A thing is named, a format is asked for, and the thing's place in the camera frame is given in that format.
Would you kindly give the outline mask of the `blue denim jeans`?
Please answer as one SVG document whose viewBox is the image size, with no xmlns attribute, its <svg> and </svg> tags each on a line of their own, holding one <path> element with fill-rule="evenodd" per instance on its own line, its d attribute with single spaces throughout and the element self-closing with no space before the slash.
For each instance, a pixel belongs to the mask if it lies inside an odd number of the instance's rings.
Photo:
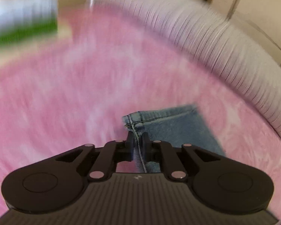
<svg viewBox="0 0 281 225">
<path fill-rule="evenodd" d="M 123 116 L 122 121 L 127 130 L 134 134 L 133 160 L 140 173 L 160 172 L 158 163 L 145 161 L 142 157 L 141 136 L 145 132 L 150 140 L 166 141 L 173 147 L 190 143 L 218 155 L 225 155 L 195 105 L 137 111 Z"/>
</svg>

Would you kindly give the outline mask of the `pink floral blanket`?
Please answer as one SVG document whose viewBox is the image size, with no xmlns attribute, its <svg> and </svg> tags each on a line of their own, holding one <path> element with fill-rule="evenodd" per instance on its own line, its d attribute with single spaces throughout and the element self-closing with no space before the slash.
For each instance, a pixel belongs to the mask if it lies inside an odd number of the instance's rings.
<svg viewBox="0 0 281 225">
<path fill-rule="evenodd" d="M 124 139 L 122 117 L 196 104 L 225 153 L 270 175 L 281 219 L 281 139 L 239 95 L 194 60 L 117 12 L 62 15 L 72 38 L 0 66 L 0 216 L 4 177 L 92 143 Z"/>
</svg>

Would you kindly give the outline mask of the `cream folded cloth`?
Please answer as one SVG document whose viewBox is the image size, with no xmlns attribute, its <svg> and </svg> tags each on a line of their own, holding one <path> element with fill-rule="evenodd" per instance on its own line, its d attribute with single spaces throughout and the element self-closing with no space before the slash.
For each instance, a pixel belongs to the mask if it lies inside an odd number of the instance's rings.
<svg viewBox="0 0 281 225">
<path fill-rule="evenodd" d="M 48 34 L 36 38 L 30 38 L 23 42 L 3 45 L 0 47 L 0 64 L 4 64 L 10 60 L 22 57 L 27 53 L 36 52 L 38 49 L 55 45 L 57 42 L 63 42 L 71 39 L 72 29 L 69 24 L 61 24 L 58 26 L 56 34 Z"/>
</svg>

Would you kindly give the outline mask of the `lilac striped duvet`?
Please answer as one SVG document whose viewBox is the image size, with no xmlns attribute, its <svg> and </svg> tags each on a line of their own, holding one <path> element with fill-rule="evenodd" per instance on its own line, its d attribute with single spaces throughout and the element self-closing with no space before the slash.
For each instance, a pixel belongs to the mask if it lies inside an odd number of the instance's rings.
<svg viewBox="0 0 281 225">
<path fill-rule="evenodd" d="M 90 0 L 120 9 L 203 64 L 250 102 L 281 138 L 281 68 L 202 0 Z"/>
</svg>

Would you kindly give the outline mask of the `green folded cloth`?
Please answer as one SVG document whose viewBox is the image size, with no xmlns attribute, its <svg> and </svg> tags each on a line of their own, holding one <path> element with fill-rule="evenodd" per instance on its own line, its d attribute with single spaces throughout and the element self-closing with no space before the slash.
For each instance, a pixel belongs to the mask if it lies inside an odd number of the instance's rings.
<svg viewBox="0 0 281 225">
<path fill-rule="evenodd" d="M 33 24 L 24 24 L 0 32 L 0 46 L 21 42 L 32 37 L 56 33 L 57 20 L 38 21 Z"/>
</svg>

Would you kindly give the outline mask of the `light blue folded cloth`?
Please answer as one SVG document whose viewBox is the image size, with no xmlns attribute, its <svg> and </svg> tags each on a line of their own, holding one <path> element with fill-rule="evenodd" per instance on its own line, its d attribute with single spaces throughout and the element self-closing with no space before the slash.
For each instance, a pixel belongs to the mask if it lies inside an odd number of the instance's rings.
<svg viewBox="0 0 281 225">
<path fill-rule="evenodd" d="M 0 35 L 17 27 L 55 20 L 57 0 L 0 0 Z"/>
</svg>

